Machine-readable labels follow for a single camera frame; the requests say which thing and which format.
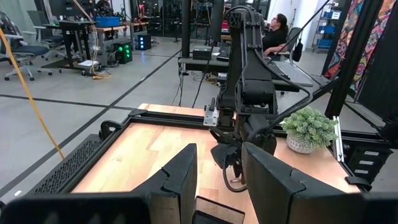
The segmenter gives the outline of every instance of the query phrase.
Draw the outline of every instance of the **blue box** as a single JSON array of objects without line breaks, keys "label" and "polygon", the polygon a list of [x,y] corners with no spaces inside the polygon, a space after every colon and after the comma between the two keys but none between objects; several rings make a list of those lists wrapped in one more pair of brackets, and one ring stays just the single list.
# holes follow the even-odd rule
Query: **blue box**
[{"label": "blue box", "polygon": [[329,49],[331,46],[331,40],[319,39],[318,40],[318,48],[320,49]]},{"label": "blue box", "polygon": [[319,26],[318,31],[324,31],[326,34],[334,34],[336,31],[336,27],[333,26]]},{"label": "blue box", "polygon": [[323,12],[323,17],[325,17],[325,18],[331,19],[332,15],[333,15],[333,11]]},{"label": "blue box", "polygon": [[97,27],[108,28],[120,26],[120,17],[96,17]]}]

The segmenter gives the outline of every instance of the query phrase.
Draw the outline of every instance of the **potted plant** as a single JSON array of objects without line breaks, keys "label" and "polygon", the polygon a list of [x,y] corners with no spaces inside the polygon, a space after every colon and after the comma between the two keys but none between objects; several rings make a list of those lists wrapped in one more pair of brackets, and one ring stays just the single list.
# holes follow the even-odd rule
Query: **potted plant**
[{"label": "potted plant", "polygon": [[287,145],[293,151],[309,154],[316,148],[327,147],[335,140],[336,121],[320,111],[304,108],[284,120],[282,128],[287,133]]}]

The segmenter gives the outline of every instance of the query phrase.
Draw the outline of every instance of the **white plant pot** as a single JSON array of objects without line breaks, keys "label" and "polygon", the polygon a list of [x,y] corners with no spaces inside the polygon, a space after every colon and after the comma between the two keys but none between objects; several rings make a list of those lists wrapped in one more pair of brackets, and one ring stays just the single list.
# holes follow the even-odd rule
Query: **white plant pot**
[{"label": "white plant pot", "polygon": [[286,143],[291,150],[302,154],[309,154],[315,150],[315,147],[313,147],[309,142],[295,138],[295,136],[289,134],[287,135]]}]

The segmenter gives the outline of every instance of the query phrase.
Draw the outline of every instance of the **woman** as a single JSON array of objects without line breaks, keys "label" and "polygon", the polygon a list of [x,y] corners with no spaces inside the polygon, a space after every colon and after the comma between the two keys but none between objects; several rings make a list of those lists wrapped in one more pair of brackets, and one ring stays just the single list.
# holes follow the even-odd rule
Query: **woman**
[{"label": "woman", "polygon": [[262,38],[262,50],[265,56],[273,56],[280,49],[285,47],[289,28],[287,18],[283,14],[275,16],[269,24],[271,31]]}]

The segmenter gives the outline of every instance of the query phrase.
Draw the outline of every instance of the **black shirt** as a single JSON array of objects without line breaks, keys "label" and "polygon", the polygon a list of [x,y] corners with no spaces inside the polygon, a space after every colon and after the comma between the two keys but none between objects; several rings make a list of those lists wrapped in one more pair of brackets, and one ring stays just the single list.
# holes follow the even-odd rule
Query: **black shirt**
[{"label": "black shirt", "polygon": [[286,33],[281,29],[270,31],[262,38],[262,51],[266,51],[270,47],[278,47],[281,44],[285,44],[286,37]]}]

